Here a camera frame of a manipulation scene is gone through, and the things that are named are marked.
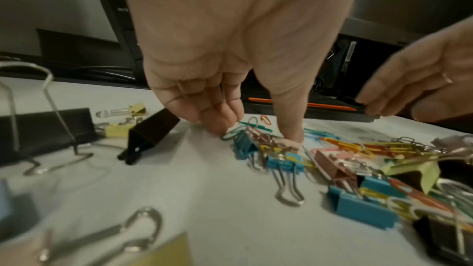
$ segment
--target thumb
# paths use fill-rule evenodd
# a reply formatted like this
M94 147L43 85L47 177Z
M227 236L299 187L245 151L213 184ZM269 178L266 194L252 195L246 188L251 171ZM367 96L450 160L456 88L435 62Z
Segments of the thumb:
M473 84L461 82L446 86L420 100L412 108L417 121L435 122L473 112Z
M304 141L302 123L312 85L313 80L310 80L284 93L270 90L277 126L284 138L298 143Z

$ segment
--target white table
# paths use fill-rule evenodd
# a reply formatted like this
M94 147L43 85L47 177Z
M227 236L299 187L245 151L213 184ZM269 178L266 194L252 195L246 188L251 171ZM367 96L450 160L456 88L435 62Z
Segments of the white table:
M15 93L18 113L48 111L41 81L2 78ZM162 109L149 90L54 82L50 92L60 110L88 107L95 112L143 102L152 114ZM0 115L8 115L0 94ZM275 118L269 117L275 124ZM107 119L120 121L123 117ZM306 127L342 137L410 136L428 143L435 137L458 132L398 117L373 123L305 120ZM307 141L309 148L312 141ZM126 146L125 140L102 143ZM276 265L432 265L410 228L381 230L339 217L331 212L324 194L327 187L298 176L306 198L301 208L283 206L274 198L274 177L258 175L237 161L229 142L222 142L198 124L180 122L134 166L116 159L118 151L91 149L92 158L39 177L23 177L27 163L0 168L14 194L29 192L41 222L13 242L54 228L57 238L75 238L117 224L142 206L163 215L164 224L155 246L188 233L196 266ZM72 157L71 151L45 155L45 165ZM151 223L137 224L129 232L84 248L68 265L81 266L108 249L137 236L145 236ZM111 265L126 265L137 258L128 254Z

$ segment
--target orange stripe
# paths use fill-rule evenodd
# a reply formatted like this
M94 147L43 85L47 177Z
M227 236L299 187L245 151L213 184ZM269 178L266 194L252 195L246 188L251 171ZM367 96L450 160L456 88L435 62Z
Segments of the orange stripe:
M248 100L252 102L260 102L260 103L273 103L271 99L264 99L264 98L248 98ZM328 109L337 109L337 110L348 110L348 111L356 111L355 108L348 107L348 106L337 106L337 105L328 105L328 104L317 104L317 103L308 103L308 107L317 107L317 108L328 108Z

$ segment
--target hand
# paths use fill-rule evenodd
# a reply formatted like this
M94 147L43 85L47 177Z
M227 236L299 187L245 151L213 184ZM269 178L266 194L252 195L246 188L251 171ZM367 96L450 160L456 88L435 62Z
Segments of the hand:
M434 122L473 112L473 17L395 53L356 97L367 114L399 113L424 91L437 90L412 108L414 119Z
M148 84L164 107L224 134L244 116L240 85L254 69L274 100L281 133L301 142L308 94L353 1L128 4Z

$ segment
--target ring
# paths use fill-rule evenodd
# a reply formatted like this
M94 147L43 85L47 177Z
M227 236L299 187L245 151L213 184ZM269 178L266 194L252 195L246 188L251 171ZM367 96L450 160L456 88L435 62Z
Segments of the ring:
M448 77L447 73L442 72L442 77L445 79L447 83L453 83L453 80Z

